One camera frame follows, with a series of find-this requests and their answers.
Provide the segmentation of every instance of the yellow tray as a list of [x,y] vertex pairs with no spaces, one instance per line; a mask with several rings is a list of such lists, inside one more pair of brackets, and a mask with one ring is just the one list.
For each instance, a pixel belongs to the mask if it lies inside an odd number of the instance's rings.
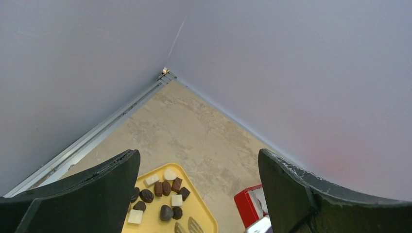
[[[162,197],[158,198],[155,196],[152,203],[146,203],[146,210],[143,213],[142,223],[139,225],[127,222],[127,219],[129,218],[128,212],[124,221],[122,233],[174,233],[175,222],[179,222],[186,230],[186,232],[189,233],[188,219],[190,216],[199,223],[204,233],[217,233],[218,224],[215,218],[207,208],[206,204],[203,202],[193,184],[190,182],[190,179],[183,168],[178,164],[166,164],[138,177],[135,187],[139,187],[140,190],[149,189],[154,194],[154,185],[146,187],[143,181],[149,176],[155,174],[159,176],[161,182],[164,181],[163,173],[167,168],[173,170],[177,174],[177,177],[183,180],[181,187],[186,187],[190,191],[190,195],[188,196],[186,201],[183,202],[183,206],[181,206],[183,210],[182,218],[179,220],[172,218],[168,222],[163,222],[159,218],[160,207],[162,205],[168,205],[171,207],[172,195],[176,194],[172,191],[168,197],[163,195]],[[131,203],[129,209],[140,200],[141,199],[138,198],[135,202]]]

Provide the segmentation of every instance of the white chocolate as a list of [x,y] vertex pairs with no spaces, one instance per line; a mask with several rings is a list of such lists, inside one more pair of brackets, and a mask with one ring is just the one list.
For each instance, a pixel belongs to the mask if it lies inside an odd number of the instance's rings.
[[130,210],[128,223],[140,224],[143,217],[142,210]]
[[182,195],[172,195],[172,206],[182,206],[183,205],[183,198]]
[[165,170],[165,173],[163,174],[163,177],[167,181],[174,181],[174,179],[177,178],[177,175],[174,171],[172,171],[171,169],[168,168],[168,169]]
[[155,175],[153,175],[153,176],[151,176],[151,177],[146,178],[146,179],[144,180],[144,183],[145,183],[145,185],[146,185],[147,187],[149,187],[150,185],[156,183],[157,181],[159,181],[159,177],[158,177],[158,175],[155,174]]

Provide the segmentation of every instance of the milk chocolate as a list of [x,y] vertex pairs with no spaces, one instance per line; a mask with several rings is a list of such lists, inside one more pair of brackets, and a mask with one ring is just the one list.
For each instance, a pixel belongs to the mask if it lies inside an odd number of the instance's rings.
[[146,210],[146,204],[140,200],[136,203],[136,205],[133,206],[133,209],[141,210],[144,212]]
[[177,194],[182,195],[183,201],[186,201],[186,198],[188,198],[190,191],[186,187],[183,187]]
[[137,198],[139,197],[139,194],[140,194],[140,189],[138,187],[135,187],[132,191],[130,202],[135,202]]
[[173,207],[173,219],[181,219],[183,216],[183,210],[180,207]]
[[142,201],[144,201],[145,203],[152,203],[153,199],[155,198],[155,196],[153,195],[153,193],[149,190],[149,189],[143,189],[140,192],[140,198],[142,199]]
[[173,192],[179,192],[181,184],[182,184],[182,179],[180,179],[179,177],[174,179],[174,181],[172,183],[172,191]]
[[162,183],[162,188],[163,188],[163,195],[168,196],[170,192],[172,191],[172,187],[170,186],[170,183],[168,181],[164,181]]
[[161,182],[158,181],[154,184],[154,195],[156,197],[161,197],[162,194],[163,194],[163,185]]

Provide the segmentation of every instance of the dark chocolate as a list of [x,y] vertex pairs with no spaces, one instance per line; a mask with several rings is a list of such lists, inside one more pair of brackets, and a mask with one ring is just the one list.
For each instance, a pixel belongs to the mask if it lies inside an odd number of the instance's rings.
[[168,205],[162,205],[160,208],[160,220],[169,221],[173,217],[173,210]]
[[153,193],[149,190],[149,189],[143,189],[140,192],[140,198],[142,199],[142,201],[144,201],[145,203],[152,203],[153,199],[155,198],[155,196],[153,195]]
[[170,183],[168,181],[164,181],[162,183],[162,188],[163,188],[163,195],[168,196],[170,192],[172,191],[172,187],[170,186]]
[[162,194],[163,194],[163,186],[162,186],[162,183],[159,182],[159,181],[157,181],[157,182],[154,184],[154,195],[155,195],[156,197],[161,197]]
[[183,216],[183,210],[182,210],[182,208],[176,206],[176,207],[173,207],[172,210],[173,210],[173,219],[178,220],[178,219],[181,219],[181,218],[182,218],[182,216]]
[[172,183],[172,191],[173,192],[179,192],[181,184],[182,184],[182,179],[180,179],[179,177],[174,179],[174,181]]
[[144,212],[146,210],[146,204],[140,200],[133,206],[133,209],[142,210]]
[[140,189],[139,187],[135,187],[132,191],[132,197],[130,198],[130,202],[135,202],[137,198],[139,197],[140,194]]
[[177,194],[182,195],[182,200],[186,201],[186,198],[188,198],[190,191],[186,187],[183,187]]

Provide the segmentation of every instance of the beige floor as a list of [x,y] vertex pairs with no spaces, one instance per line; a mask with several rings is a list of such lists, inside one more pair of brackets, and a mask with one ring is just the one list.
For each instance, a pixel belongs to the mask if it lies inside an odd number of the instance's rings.
[[258,151],[266,145],[197,95],[171,82],[64,177],[126,149],[141,154],[139,174],[180,164],[215,216],[219,232],[244,231],[233,197],[260,183]]

